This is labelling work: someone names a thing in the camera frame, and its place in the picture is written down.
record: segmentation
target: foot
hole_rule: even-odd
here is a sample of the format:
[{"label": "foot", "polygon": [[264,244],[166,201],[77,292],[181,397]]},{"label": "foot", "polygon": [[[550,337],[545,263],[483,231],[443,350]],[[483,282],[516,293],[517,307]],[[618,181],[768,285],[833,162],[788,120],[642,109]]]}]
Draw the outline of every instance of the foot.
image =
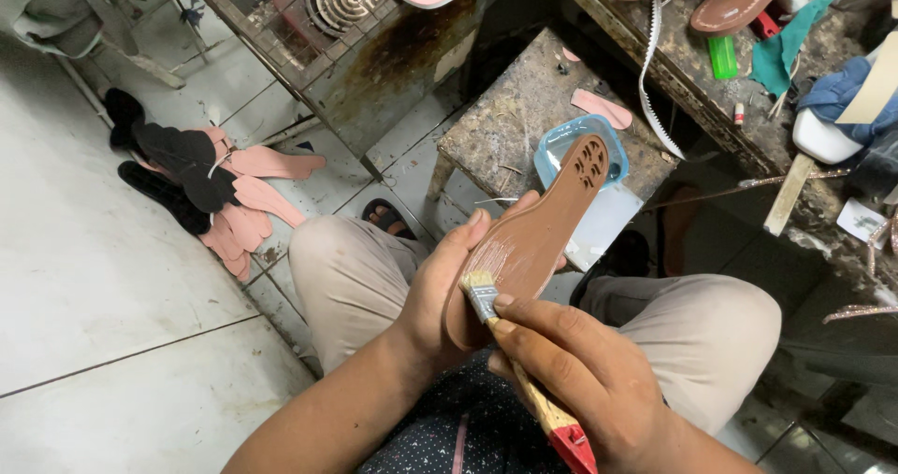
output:
[{"label": "foot", "polygon": [[[376,225],[377,222],[381,219],[381,216],[386,215],[388,211],[389,211],[389,209],[387,209],[385,206],[382,206],[382,205],[377,206],[375,211],[371,215],[368,216],[368,223]],[[403,223],[402,221],[398,221],[398,222],[394,222],[392,225],[387,227],[387,233],[390,236],[395,236],[401,230],[404,230],[407,228],[408,227],[406,227],[405,223]]]}]

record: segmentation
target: trousers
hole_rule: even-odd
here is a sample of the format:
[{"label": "trousers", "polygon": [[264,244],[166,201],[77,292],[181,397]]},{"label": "trousers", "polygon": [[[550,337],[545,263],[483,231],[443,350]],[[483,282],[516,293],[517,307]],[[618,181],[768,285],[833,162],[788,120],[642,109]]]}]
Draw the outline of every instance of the trousers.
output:
[{"label": "trousers", "polygon": [[[418,241],[337,215],[300,224],[289,259],[324,373],[383,332],[427,258]],[[643,350],[668,405],[708,434],[739,409],[780,337],[781,312],[760,288],[733,277],[602,276],[579,307]]]}]

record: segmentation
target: person's left hand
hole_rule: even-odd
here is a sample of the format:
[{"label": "person's left hand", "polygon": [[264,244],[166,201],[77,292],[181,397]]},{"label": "person's left hand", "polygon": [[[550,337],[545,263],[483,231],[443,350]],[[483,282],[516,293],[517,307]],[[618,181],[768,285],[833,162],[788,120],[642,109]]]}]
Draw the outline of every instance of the person's left hand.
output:
[{"label": "person's left hand", "polygon": [[[539,193],[530,190],[509,207],[500,220],[521,212],[539,199]],[[436,371],[460,364],[469,354],[456,347],[445,333],[443,305],[455,285],[459,268],[493,223],[487,210],[478,208],[465,225],[449,230],[415,273],[402,312],[391,326],[400,331]],[[564,264],[565,258],[561,257],[557,268]]]}]

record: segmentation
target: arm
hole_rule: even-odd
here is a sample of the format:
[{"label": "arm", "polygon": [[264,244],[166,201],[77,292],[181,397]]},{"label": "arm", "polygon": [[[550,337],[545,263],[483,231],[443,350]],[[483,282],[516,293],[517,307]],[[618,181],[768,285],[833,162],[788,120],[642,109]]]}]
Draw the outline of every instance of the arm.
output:
[{"label": "arm", "polygon": [[[539,198],[528,192],[503,216]],[[398,319],[264,422],[223,473],[342,472],[367,458],[434,377],[465,358],[443,332],[443,303],[491,223],[477,209],[450,230],[415,273]]]},{"label": "arm", "polygon": [[[500,295],[496,341],[577,417],[600,472],[757,474],[666,406],[645,354],[570,306]],[[490,370],[514,381],[502,352]]]},{"label": "arm", "polygon": [[395,324],[253,432],[225,474],[345,472],[375,450],[436,367]]}]

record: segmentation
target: brush handle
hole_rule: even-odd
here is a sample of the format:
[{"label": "brush handle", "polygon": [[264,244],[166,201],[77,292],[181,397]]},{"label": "brush handle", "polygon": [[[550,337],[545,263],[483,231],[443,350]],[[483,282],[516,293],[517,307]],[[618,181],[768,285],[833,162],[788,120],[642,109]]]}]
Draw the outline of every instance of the brush handle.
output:
[{"label": "brush handle", "polygon": [[[490,332],[496,328],[496,322],[499,320],[495,317],[487,319],[485,323]],[[573,470],[574,474],[597,474],[593,449],[589,446],[587,435],[584,434],[580,422],[533,384],[530,375],[520,362],[510,356],[508,360],[511,362],[514,375],[521,383],[524,396],[533,404],[536,421],[540,422],[540,427],[549,437],[552,447],[567,463],[567,467]]]}]

